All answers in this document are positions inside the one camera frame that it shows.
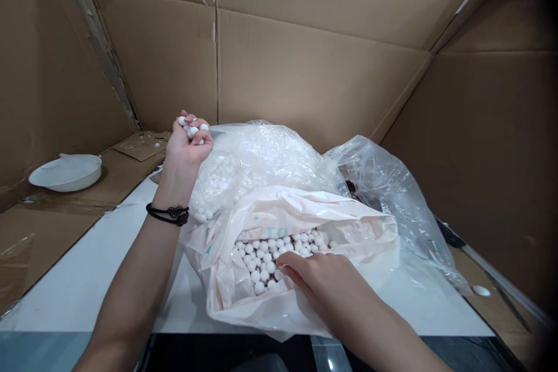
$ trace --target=right hand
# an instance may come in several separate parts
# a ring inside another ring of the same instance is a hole
[[[287,252],[277,259],[277,266],[301,289],[331,332],[372,368],[448,370],[347,257],[317,253],[305,259]]]

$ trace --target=cardboard wall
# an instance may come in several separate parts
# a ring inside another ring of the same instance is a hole
[[[382,142],[432,211],[543,308],[558,244],[557,58],[542,0],[487,0]]]
[[[463,1],[95,0],[144,128],[267,119],[320,152],[383,138]]]
[[[74,0],[0,0],[0,212],[26,173],[60,152],[99,153],[133,128],[102,73]]]

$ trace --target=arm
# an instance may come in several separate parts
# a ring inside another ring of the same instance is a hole
[[[189,121],[195,118],[185,111],[182,116]],[[191,125],[203,123],[207,122],[198,119]],[[201,139],[203,145],[194,145]],[[174,122],[154,208],[188,206],[199,165],[212,148],[209,131],[198,131],[189,145],[186,132]],[[147,215],[110,284],[91,340],[74,371],[133,370],[159,314],[179,235],[179,226]]]
[[[333,334],[373,369],[451,369],[389,307],[345,256],[316,254],[304,259],[287,252],[277,259]]]

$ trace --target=white plastic bag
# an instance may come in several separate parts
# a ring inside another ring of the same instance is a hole
[[[330,337],[289,278],[256,296],[249,271],[234,246],[239,239],[278,238],[313,227],[337,241],[339,245],[331,252],[346,255],[357,267],[372,266],[382,255],[376,275],[379,279],[399,263],[399,235],[392,216],[328,192],[260,188],[223,211],[214,222],[187,235],[186,253],[205,286],[208,315],[225,323],[258,328],[279,340],[293,334]]]

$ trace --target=bag of foam beads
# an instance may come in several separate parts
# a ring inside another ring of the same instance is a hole
[[[374,286],[399,264],[392,216],[345,196],[282,186],[246,193],[183,237],[188,260],[206,289],[208,315],[258,328],[280,341],[294,334],[331,336],[277,268],[282,253],[343,254],[376,280]]]

